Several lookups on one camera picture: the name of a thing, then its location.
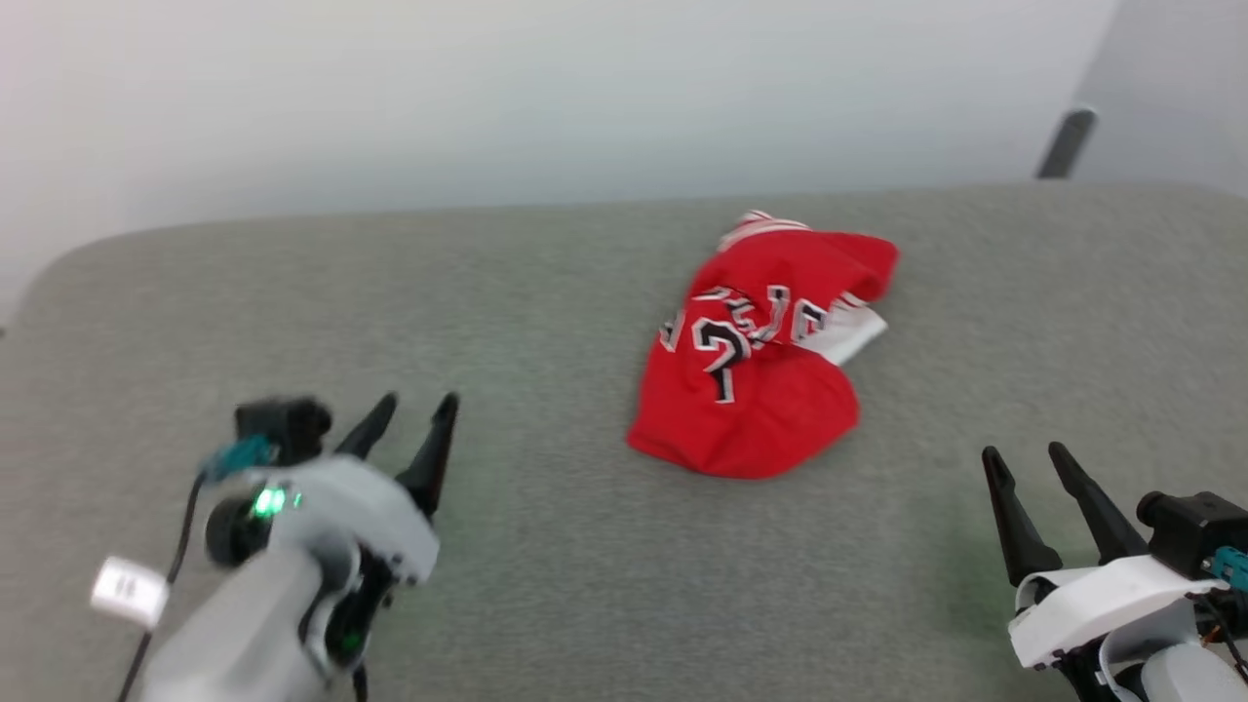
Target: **black cable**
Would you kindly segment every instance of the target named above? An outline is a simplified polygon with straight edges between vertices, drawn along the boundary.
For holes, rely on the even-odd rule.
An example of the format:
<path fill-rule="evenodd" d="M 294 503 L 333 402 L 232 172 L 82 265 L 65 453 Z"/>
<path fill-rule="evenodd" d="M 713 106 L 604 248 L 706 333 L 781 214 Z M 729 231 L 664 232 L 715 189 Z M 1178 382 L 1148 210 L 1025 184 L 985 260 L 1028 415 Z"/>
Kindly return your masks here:
<path fill-rule="evenodd" d="M 186 558 L 186 547 L 191 543 L 191 525 L 195 521 L 195 503 L 200 500 L 200 488 L 203 487 L 203 480 L 207 477 L 205 472 L 195 476 L 195 483 L 191 485 L 191 495 L 186 498 L 186 513 L 182 515 L 182 535 L 177 538 L 177 552 L 173 553 L 173 562 L 168 567 L 168 575 L 165 576 L 165 582 L 173 585 L 177 580 L 177 572 L 182 570 L 182 560 Z M 152 632 L 144 632 L 144 637 L 139 640 L 139 647 L 135 650 L 135 658 L 130 662 L 130 670 L 126 671 L 126 682 L 121 686 L 121 693 L 117 695 L 117 702 L 126 702 L 130 697 L 130 688 L 135 686 L 135 678 L 139 677 L 139 668 L 144 665 L 144 657 L 147 655 L 147 647 L 152 642 Z"/>
<path fill-rule="evenodd" d="M 1201 596 L 1201 603 L 1213 615 L 1213 622 L 1222 630 L 1222 641 L 1227 645 L 1227 651 L 1231 651 L 1231 657 L 1236 660 L 1236 672 L 1248 685 L 1248 662 L 1244 662 L 1244 657 L 1239 655 L 1239 647 L 1236 646 L 1236 640 L 1231 636 L 1231 627 L 1227 626 L 1226 617 L 1222 616 L 1222 612 L 1209 601 L 1207 595 Z"/>

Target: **white wall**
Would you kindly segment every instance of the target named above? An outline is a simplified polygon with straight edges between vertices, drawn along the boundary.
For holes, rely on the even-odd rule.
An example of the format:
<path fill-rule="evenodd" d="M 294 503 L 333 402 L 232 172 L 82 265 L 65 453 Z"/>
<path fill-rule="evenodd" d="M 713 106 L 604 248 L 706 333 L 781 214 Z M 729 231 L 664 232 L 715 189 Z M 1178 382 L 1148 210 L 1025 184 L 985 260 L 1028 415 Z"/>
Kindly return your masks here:
<path fill-rule="evenodd" d="M 1099 124 L 1075 180 L 1248 197 L 1248 0 L 1127 0 L 1077 100 Z"/>
<path fill-rule="evenodd" d="M 1117 0 L 5 0 L 0 320 L 210 219 L 1027 177 Z"/>

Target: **white tag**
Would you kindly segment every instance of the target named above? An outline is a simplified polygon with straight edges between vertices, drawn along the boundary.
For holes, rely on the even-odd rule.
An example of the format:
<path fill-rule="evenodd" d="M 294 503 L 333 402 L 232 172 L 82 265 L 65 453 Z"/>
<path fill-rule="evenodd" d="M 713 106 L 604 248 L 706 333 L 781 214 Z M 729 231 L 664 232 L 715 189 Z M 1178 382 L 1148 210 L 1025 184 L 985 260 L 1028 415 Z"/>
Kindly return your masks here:
<path fill-rule="evenodd" d="M 91 590 L 92 607 L 139 622 L 149 630 L 156 628 L 167 601 L 168 583 L 163 576 L 116 556 L 105 558 Z"/>

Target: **folded garment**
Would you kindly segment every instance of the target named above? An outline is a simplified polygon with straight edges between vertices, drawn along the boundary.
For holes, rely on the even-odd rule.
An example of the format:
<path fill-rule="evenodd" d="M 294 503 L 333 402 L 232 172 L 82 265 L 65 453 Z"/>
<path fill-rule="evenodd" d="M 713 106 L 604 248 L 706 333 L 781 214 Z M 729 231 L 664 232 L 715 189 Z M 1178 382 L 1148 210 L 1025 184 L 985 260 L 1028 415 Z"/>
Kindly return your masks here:
<path fill-rule="evenodd" d="M 829 446 L 857 423 L 839 366 L 887 329 L 867 304 L 887 291 L 897 255 L 882 239 L 748 212 L 659 330 L 629 445 L 736 478 L 779 475 Z"/>

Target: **green led indicator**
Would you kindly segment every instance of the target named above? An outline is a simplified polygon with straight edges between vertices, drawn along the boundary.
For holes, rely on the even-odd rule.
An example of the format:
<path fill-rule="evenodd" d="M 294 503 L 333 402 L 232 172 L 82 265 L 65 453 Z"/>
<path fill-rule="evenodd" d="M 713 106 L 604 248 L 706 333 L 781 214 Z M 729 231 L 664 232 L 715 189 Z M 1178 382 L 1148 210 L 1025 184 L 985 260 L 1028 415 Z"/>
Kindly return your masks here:
<path fill-rule="evenodd" d="M 251 511 L 257 517 L 272 517 L 286 506 L 286 491 L 281 487 L 266 487 L 256 496 Z"/>

